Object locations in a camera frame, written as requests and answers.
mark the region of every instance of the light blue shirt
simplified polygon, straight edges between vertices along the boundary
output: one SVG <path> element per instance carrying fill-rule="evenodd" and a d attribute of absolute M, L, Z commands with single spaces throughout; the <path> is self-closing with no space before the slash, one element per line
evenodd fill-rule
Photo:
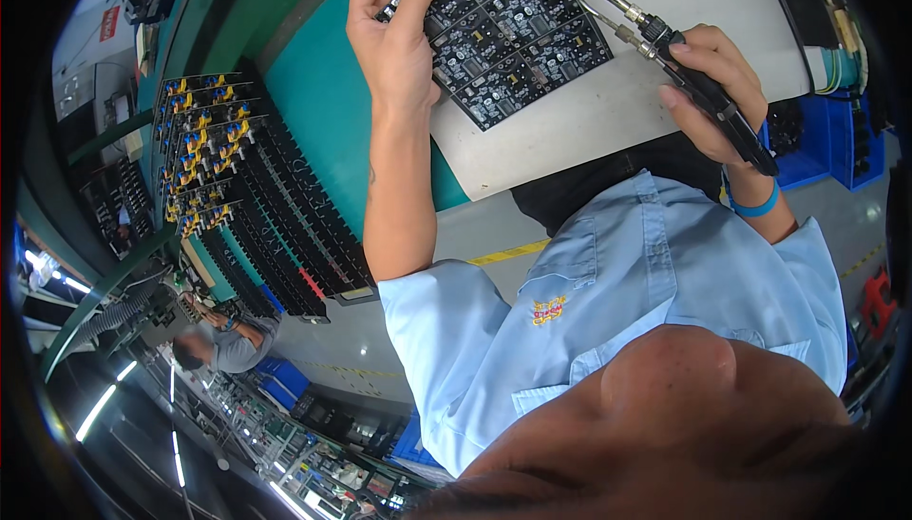
<path fill-rule="evenodd" d="M 846 315 L 816 220 L 770 245 L 701 191 L 647 171 L 564 224 L 512 308 L 462 261 L 379 289 L 423 445 L 453 476 L 663 323 L 792 356 L 836 394 L 846 380 Z"/>

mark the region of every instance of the black circuit board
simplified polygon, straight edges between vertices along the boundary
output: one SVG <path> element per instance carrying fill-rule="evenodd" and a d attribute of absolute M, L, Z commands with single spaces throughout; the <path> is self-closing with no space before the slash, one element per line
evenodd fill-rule
<path fill-rule="evenodd" d="M 434 0 L 424 28 L 434 81 L 482 130 L 614 57 L 577 0 Z"/>

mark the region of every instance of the right hand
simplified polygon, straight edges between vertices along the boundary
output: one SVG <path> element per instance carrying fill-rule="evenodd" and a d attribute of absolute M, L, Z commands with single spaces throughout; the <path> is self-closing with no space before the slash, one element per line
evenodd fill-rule
<path fill-rule="evenodd" d="M 346 33 L 368 81 L 374 116 L 429 118 L 440 96 L 430 79 L 424 15 L 432 0 L 400 0 L 390 23 L 374 16 L 391 0 L 349 0 Z"/>
<path fill-rule="evenodd" d="M 755 132 L 766 119 L 767 104 L 760 89 L 760 79 L 748 62 L 722 30 L 714 26 L 697 25 L 684 31 L 687 44 L 674 44 L 668 50 L 681 65 L 701 70 L 718 81 Z M 658 96 L 665 103 L 675 123 L 687 134 L 700 151 L 710 159 L 732 167 L 751 165 L 741 158 L 725 134 L 693 104 L 690 98 L 673 85 L 662 85 Z"/>

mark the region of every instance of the embroidered logo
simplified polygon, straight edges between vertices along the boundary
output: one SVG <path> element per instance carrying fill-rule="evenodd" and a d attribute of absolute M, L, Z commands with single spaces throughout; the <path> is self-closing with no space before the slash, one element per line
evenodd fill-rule
<path fill-rule="evenodd" d="M 556 319 L 564 312 L 564 302 L 566 302 L 567 296 L 554 298 L 548 302 L 536 302 L 535 311 L 532 313 L 532 323 L 535 326 L 544 324 L 547 321 L 552 321 Z"/>

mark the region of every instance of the man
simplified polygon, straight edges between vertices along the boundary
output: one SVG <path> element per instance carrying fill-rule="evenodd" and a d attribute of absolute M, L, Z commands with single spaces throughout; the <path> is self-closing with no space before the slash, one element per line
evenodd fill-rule
<path fill-rule="evenodd" d="M 423 444 L 460 477 L 416 514 L 766 517 L 813 506 L 855 438 L 836 397 L 845 314 L 816 221 L 799 227 L 773 179 L 664 86 L 696 149 L 666 138 L 674 158 L 648 143 L 602 170 L 567 171 L 585 189 L 547 208 L 525 204 L 534 185 L 514 191 L 555 233 L 509 307 L 479 267 L 431 263 L 432 0 L 400 0 L 391 23 L 375 22 L 389 1 L 350 0 L 348 17 L 372 95 L 364 248 Z M 737 48 L 717 28 L 686 36 L 674 57 L 719 81 L 758 130 L 767 104 Z M 734 211 L 716 203 L 722 164 Z M 566 188 L 567 177 L 541 182 Z"/>
<path fill-rule="evenodd" d="M 246 315 L 228 318 L 212 311 L 184 293 L 191 305 L 202 314 L 202 321 L 184 329 L 174 339 L 174 359 L 187 370 L 203 364 L 212 371 L 241 373 L 265 358 L 278 335 L 275 319 L 254 319 Z"/>

